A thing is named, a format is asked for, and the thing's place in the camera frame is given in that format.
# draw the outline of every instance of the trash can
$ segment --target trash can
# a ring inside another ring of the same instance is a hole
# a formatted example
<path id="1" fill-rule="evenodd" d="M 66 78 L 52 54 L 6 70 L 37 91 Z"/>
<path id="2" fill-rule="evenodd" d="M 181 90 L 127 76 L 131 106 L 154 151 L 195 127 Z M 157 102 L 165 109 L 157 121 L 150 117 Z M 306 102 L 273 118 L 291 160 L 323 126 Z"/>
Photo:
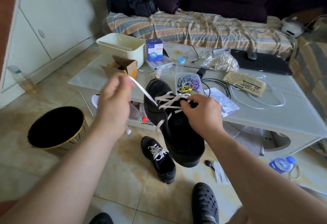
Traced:
<path id="1" fill-rule="evenodd" d="M 27 139 L 33 148 L 64 155 L 83 138 L 87 129 L 83 111 L 65 106 L 37 119 L 29 129 Z"/>
<path id="2" fill-rule="evenodd" d="M 127 36 L 119 33 L 111 33 L 96 40 L 104 60 L 109 65 L 113 61 L 112 56 L 137 61 L 137 69 L 144 63 L 145 39 Z"/>

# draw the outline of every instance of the cabinet handle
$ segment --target cabinet handle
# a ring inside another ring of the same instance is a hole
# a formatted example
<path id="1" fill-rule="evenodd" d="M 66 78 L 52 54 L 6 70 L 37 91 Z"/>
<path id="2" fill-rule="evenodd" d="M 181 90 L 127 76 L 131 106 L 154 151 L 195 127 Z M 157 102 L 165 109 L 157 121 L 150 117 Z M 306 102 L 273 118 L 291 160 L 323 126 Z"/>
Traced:
<path id="1" fill-rule="evenodd" d="M 41 29 L 39 29 L 38 32 L 39 32 L 39 34 L 40 34 L 40 36 L 41 36 L 42 38 L 45 38 L 45 35 L 44 35 L 44 33 L 43 33 L 43 31 L 42 31 Z"/>

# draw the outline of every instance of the black sneaker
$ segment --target black sneaker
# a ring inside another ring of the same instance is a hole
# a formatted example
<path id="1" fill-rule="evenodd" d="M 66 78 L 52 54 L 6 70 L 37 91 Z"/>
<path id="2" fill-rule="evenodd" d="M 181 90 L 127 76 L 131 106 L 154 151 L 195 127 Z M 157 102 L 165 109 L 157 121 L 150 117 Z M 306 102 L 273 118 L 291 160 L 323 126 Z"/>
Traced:
<path id="1" fill-rule="evenodd" d="M 188 94 L 176 96 L 166 82 L 157 78 L 145 90 L 158 105 L 144 96 L 145 113 L 160 128 L 173 159 L 184 167 L 196 166 L 204 152 L 204 139 L 191 128 L 181 110 L 180 100 L 187 100 Z M 193 108 L 197 106 L 195 102 L 189 103 Z"/>
<path id="2" fill-rule="evenodd" d="M 197 183 L 192 192 L 192 215 L 194 224 L 219 224 L 218 204 L 209 185 Z"/>
<path id="3" fill-rule="evenodd" d="M 113 221 L 107 213 L 97 214 L 89 224 L 113 224 Z"/>
<path id="4" fill-rule="evenodd" d="M 144 156 L 151 160 L 159 179 L 166 184 L 171 184 L 175 179 L 176 166 L 169 152 L 150 136 L 141 139 L 141 149 Z"/>

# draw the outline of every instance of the laptop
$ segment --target laptop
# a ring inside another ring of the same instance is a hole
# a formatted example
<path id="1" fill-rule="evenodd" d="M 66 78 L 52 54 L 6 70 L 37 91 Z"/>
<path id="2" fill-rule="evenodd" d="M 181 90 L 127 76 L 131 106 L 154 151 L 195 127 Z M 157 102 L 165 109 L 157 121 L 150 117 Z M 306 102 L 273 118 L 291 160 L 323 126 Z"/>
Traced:
<path id="1" fill-rule="evenodd" d="M 231 55 L 237 60 L 240 68 L 256 70 L 260 72 L 277 73 L 283 75 L 293 75 L 288 64 L 277 55 L 256 53 L 257 59 L 250 60 L 247 51 L 231 49 Z"/>

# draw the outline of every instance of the black backpack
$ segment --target black backpack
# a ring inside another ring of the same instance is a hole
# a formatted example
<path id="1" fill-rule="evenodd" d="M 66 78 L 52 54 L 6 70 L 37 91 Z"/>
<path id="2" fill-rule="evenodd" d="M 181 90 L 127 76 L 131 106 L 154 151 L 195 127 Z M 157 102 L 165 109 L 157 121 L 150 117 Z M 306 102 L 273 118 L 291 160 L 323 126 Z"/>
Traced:
<path id="1" fill-rule="evenodd" d="M 153 0 L 107 0 L 107 8 L 127 16 L 149 17 L 156 12 Z"/>

